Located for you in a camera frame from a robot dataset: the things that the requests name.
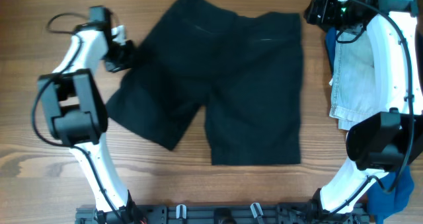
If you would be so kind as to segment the black shorts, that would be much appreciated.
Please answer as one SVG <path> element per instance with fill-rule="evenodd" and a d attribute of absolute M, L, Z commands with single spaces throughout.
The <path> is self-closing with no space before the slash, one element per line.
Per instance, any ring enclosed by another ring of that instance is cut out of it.
<path fill-rule="evenodd" d="M 206 0 L 176 0 L 106 108 L 116 123 L 168 150 L 205 108 L 213 165 L 296 165 L 302 82 L 297 13 L 250 18 Z"/>

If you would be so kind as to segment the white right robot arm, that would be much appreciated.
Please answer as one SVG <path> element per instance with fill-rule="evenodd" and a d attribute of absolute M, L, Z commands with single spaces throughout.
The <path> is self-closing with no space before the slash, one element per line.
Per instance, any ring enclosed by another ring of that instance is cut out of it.
<path fill-rule="evenodd" d="M 335 31 L 331 114 L 347 158 L 307 205 L 310 223 L 344 222 L 372 187 L 399 189 L 422 152 L 418 0 L 311 0 L 308 24 Z"/>

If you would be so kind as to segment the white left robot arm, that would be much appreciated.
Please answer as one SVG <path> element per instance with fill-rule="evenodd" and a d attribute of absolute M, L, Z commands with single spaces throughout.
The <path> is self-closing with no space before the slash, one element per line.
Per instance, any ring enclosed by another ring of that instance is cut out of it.
<path fill-rule="evenodd" d="M 108 114 L 94 80 L 100 61 L 118 71 L 134 48 L 124 26 L 112 26 L 112 15 L 106 7 L 91 7 L 86 22 L 68 33 L 71 45 L 63 61 L 37 81 L 31 124 L 38 138 L 47 142 L 36 127 L 36 109 L 41 104 L 53 138 L 49 144 L 69 149 L 93 191 L 91 222 L 145 223 L 108 151 Z"/>

